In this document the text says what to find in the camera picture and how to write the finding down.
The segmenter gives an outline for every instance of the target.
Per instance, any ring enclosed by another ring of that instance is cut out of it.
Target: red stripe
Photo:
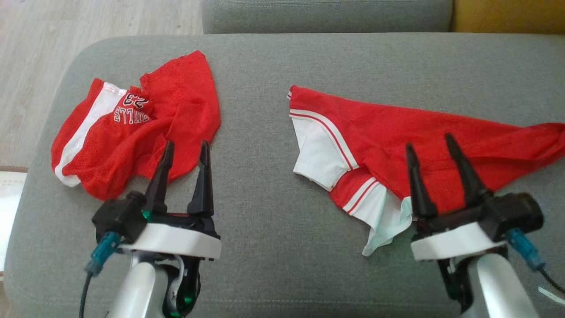
[[[369,186],[365,189],[365,191],[363,191],[363,193],[361,194],[361,196],[357,199],[357,202],[355,202],[355,204],[351,207],[351,209],[349,209],[349,211],[347,212],[348,214],[350,214],[355,207],[359,204],[359,202],[361,202],[361,199],[365,196],[365,194],[367,193],[367,191],[369,191],[369,189],[373,186],[373,184],[377,183],[377,180],[373,181],[371,184],[369,184]]]
[[[340,143],[337,141],[336,136],[333,134],[333,131],[332,131],[331,129],[329,129],[328,125],[326,125],[323,121],[321,121],[319,118],[316,118],[316,117],[314,117],[314,116],[296,114],[296,113],[293,113],[292,111],[290,112],[290,114],[293,115],[293,116],[298,116],[298,117],[311,118],[311,119],[314,119],[314,120],[320,122],[322,125],[324,125],[324,127],[329,131],[329,133],[332,134],[333,140],[336,141],[336,144],[337,144],[338,148],[340,149],[341,154],[343,154],[343,156],[344,156],[344,158],[345,158],[345,161],[347,161],[347,165],[349,165],[349,169],[353,169],[353,166],[351,165],[351,162],[349,162],[349,159],[347,159],[347,156],[345,155],[344,150],[341,148]]]

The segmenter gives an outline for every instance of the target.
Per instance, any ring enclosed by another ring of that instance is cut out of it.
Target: blue connector
[[[516,227],[508,231],[506,238],[510,246],[522,256],[532,271],[537,272],[544,268],[545,260],[537,254],[536,247],[524,235],[522,230]]]
[[[84,268],[84,270],[96,277],[102,271],[104,263],[112,256],[112,254],[118,249],[121,243],[121,237],[116,232],[108,232],[98,246],[94,249],[90,255],[90,262]]]

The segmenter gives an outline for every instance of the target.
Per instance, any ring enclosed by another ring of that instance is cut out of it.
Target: wooden floor
[[[100,40],[202,34],[201,0],[0,0],[0,166],[28,167],[61,78]],[[0,282],[0,318],[16,318]]]

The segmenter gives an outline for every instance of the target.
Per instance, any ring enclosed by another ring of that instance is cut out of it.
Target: sofa backrest
[[[447,32],[452,0],[203,0],[205,34]]]

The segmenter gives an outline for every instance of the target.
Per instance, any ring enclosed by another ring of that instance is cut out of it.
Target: green led light
[[[147,220],[147,222],[151,222],[151,211],[142,211],[141,214]]]

